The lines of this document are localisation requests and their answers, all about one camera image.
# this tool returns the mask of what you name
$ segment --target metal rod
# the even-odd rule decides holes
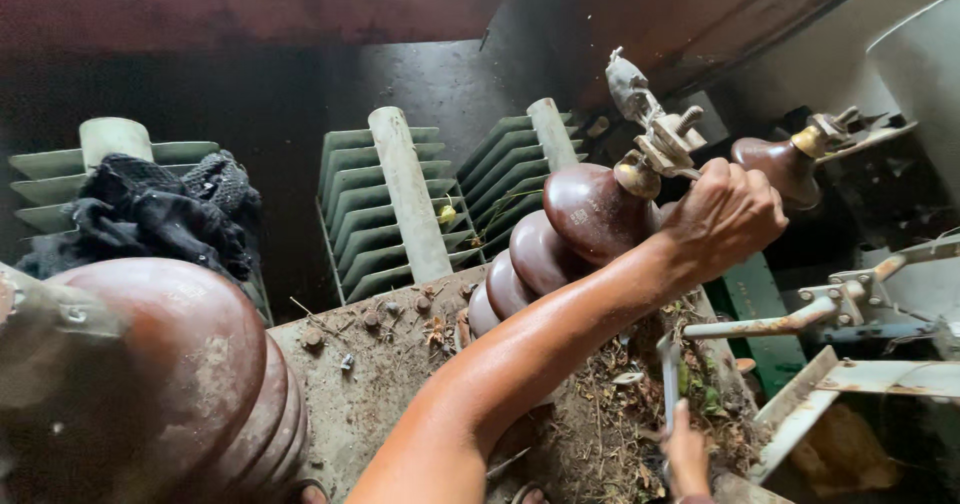
[[[906,265],[906,255],[894,254],[874,267],[873,274],[876,281],[882,283],[897,273]]]
[[[733,338],[733,337],[760,337],[768,335],[792,335],[809,326],[813,322],[837,314],[839,303],[827,297],[821,297],[793,314],[779,318],[764,318],[760,320],[738,320],[736,322],[717,322],[714,324],[697,324],[683,328],[686,338]]]

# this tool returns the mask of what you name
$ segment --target rusty metal arm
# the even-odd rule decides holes
[[[821,297],[793,314],[779,318],[761,320],[739,320],[736,322],[717,322],[715,324],[697,324],[683,328],[686,338],[734,338],[768,335],[793,335],[810,324],[837,314],[840,305],[828,297]]]

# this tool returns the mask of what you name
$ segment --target bolt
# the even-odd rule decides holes
[[[307,350],[320,348],[324,344],[324,334],[320,333],[317,328],[307,328],[300,339],[303,342],[303,347]]]
[[[853,120],[854,117],[856,117],[857,114],[859,114],[859,113],[860,113],[860,110],[858,109],[858,107],[856,107],[856,106],[851,106],[851,107],[847,108],[847,109],[843,112],[843,114],[841,114],[840,116],[834,117],[833,121],[834,121],[835,123],[839,123],[840,125],[846,125],[848,122],[850,122],[851,120]]]
[[[430,312],[430,306],[432,303],[430,299],[425,295],[418,295],[417,299],[414,301],[414,308],[420,314],[427,314]]]
[[[368,309],[363,314],[363,325],[368,330],[380,325],[380,316],[373,309]]]
[[[687,108],[686,113],[683,114],[683,117],[679,119],[679,123],[677,124],[677,136],[683,137],[686,135],[690,129],[693,128],[693,125],[700,120],[703,114],[704,110],[699,106]]]
[[[476,288],[477,288],[477,285],[475,283],[460,285],[460,296],[463,299],[470,299],[471,298],[470,295],[474,293],[474,289]]]

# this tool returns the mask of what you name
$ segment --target hand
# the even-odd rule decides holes
[[[673,409],[673,435],[660,447],[670,460],[673,478],[670,490],[677,498],[685,496],[710,496],[707,482],[710,456],[704,435],[690,429],[690,407],[686,399],[678,401]]]
[[[724,159],[713,159],[701,171],[661,228],[690,263],[694,284],[763,250],[789,223],[780,194],[763,172],[744,171]]]

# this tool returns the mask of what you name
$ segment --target black mesh fabric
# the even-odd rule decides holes
[[[102,260],[173,258],[239,283],[258,261],[260,194],[228,151],[182,179],[123,154],[103,158],[68,207],[74,232],[34,238],[17,267],[46,279]]]

